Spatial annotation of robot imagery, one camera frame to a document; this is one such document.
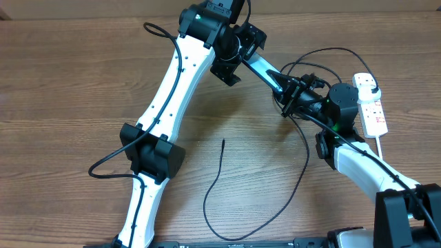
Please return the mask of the blue smartphone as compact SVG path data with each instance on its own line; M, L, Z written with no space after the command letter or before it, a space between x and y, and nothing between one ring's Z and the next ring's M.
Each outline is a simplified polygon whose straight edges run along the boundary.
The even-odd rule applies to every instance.
M282 86L274 78L274 76L280 76L280 72L259 53L255 52L248 60L244 59L243 64L264 81L274 93L283 92Z

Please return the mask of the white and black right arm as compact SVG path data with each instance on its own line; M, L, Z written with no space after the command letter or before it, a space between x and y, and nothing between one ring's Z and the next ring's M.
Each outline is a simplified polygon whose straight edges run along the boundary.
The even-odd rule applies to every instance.
M324 247L439 247L440 186L422 185L402 175L373 152L366 138L387 133L381 91L370 73L357 73L352 83L330 86L314 74L292 78L268 70L282 104L283 116L295 114L322 128L316 135L319 157L350 178L375 205L374 228L330 231Z

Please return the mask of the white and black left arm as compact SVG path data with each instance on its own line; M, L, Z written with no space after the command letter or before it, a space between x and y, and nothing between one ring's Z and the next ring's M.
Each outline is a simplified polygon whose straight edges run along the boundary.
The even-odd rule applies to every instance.
M177 35L144 23L146 31L173 43L174 57L150 106L136 125L125 124L120 131L133 188L125 224L111 247L149 247L153 241L161 196L185 158L185 150L175 142L198 83L211 72L233 86L240 81L236 68L265 44L266 35L248 19L237 24L243 6L250 5L250 1L193 4L181 12Z

